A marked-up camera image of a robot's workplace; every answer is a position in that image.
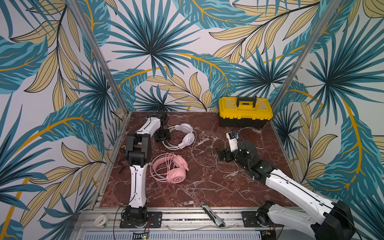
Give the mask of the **white grey headphones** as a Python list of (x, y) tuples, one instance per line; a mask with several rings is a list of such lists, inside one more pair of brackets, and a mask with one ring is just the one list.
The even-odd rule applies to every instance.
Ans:
[(183, 137), (183, 140), (178, 145), (172, 145), (171, 143), (169, 143), (168, 140), (162, 141), (163, 145), (168, 150), (181, 150), (187, 146), (192, 145), (196, 140), (195, 131), (190, 124), (183, 123), (180, 125), (175, 125), (175, 126), (167, 128), (167, 130), (169, 130), (170, 133), (172, 131), (180, 131), (180, 132), (183, 132), (184, 134), (186, 134)]

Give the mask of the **pink headphones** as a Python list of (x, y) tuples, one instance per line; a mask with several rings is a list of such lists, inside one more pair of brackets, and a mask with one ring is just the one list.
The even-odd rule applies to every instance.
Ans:
[(157, 156), (151, 163), (150, 175), (157, 182), (178, 184), (187, 177), (189, 165), (186, 160), (174, 153)]

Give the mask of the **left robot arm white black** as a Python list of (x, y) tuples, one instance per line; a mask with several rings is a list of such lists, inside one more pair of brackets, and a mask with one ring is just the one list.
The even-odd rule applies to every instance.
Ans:
[(168, 119), (165, 112), (157, 112), (147, 118), (144, 125), (135, 132), (129, 132), (126, 142), (126, 157), (131, 173), (131, 195), (126, 208), (130, 220), (147, 220), (147, 197), (145, 194), (146, 171), (151, 159), (151, 138), (164, 127)]

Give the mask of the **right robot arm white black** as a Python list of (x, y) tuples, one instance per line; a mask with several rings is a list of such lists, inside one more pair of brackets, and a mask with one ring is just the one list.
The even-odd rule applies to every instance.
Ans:
[(316, 240), (350, 240), (357, 230), (350, 207), (333, 202), (303, 187), (273, 164), (261, 160), (250, 141), (229, 140), (229, 147), (217, 148), (221, 161), (235, 162), (252, 180), (277, 191), (302, 209), (302, 212), (282, 207), (271, 201), (258, 208), (255, 215), (247, 215), (262, 227), (283, 225)]

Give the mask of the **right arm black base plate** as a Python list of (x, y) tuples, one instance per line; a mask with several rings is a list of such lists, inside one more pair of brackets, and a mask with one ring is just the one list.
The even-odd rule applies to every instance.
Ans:
[(267, 214), (259, 213), (258, 211), (243, 211), (241, 212), (242, 221), (245, 228), (274, 228), (282, 227), (283, 225), (273, 223)]

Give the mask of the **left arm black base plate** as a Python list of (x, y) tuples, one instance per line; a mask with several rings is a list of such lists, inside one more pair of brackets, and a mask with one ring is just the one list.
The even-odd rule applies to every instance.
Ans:
[(159, 229), (162, 226), (162, 212), (144, 212), (139, 215), (132, 213), (121, 213), (121, 229), (141, 229), (149, 227), (150, 229)]

